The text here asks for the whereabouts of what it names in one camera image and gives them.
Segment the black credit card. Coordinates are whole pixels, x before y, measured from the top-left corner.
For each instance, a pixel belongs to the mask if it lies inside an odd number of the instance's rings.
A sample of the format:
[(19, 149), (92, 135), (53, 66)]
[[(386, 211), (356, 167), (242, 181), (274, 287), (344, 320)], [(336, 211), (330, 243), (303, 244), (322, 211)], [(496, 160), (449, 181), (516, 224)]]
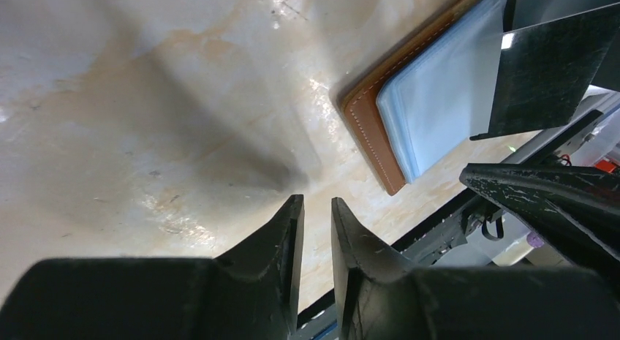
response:
[(619, 5), (609, 4), (509, 32), (488, 131), (471, 139), (568, 124), (618, 30)]

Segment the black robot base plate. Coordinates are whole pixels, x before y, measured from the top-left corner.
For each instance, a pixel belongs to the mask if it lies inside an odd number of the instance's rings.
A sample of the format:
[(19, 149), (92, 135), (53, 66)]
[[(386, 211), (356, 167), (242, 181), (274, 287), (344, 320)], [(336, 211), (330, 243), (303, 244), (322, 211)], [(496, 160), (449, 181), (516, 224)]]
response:
[[(521, 146), (503, 160), (508, 164), (539, 164), (551, 154), (584, 136), (602, 119), (603, 113), (590, 110), (567, 126), (547, 129)], [(452, 200), (424, 219), (399, 238), (392, 247), (414, 263), (430, 266), (443, 254), (466, 243), (466, 237), (479, 227), (478, 218), (494, 215), (499, 209), (470, 189), (465, 189)], [(335, 339), (336, 307), (334, 291), (329, 290), (298, 315), (298, 329), (292, 339)]]

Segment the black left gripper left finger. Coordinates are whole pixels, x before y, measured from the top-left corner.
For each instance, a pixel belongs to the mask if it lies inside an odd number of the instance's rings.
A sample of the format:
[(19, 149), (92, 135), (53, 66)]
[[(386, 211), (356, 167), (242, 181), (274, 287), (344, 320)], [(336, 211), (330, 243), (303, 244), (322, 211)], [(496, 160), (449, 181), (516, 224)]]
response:
[(1, 307), (3, 339), (289, 339), (297, 329), (303, 196), (215, 258), (55, 258)]

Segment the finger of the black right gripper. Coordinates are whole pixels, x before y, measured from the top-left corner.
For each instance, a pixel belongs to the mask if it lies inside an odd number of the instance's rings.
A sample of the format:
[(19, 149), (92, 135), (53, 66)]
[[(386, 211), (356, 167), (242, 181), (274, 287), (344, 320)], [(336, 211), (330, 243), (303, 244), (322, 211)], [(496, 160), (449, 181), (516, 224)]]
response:
[(468, 164), (461, 183), (574, 263), (619, 262), (619, 176), (595, 167)]

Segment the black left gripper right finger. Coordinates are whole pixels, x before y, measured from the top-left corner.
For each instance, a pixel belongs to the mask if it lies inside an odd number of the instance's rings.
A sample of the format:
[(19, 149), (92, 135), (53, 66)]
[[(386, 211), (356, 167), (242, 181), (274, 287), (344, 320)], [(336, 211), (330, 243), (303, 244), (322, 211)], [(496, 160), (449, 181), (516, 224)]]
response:
[(416, 267), (331, 201), (340, 339), (617, 339), (619, 302), (584, 268)]

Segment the brown leather card holder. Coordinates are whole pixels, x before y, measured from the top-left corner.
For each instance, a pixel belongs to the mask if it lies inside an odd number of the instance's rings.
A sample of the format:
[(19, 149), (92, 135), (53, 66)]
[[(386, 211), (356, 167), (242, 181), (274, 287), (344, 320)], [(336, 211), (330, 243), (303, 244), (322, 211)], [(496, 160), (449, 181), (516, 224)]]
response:
[(507, 0), (452, 0), (339, 101), (389, 195), (490, 128)]

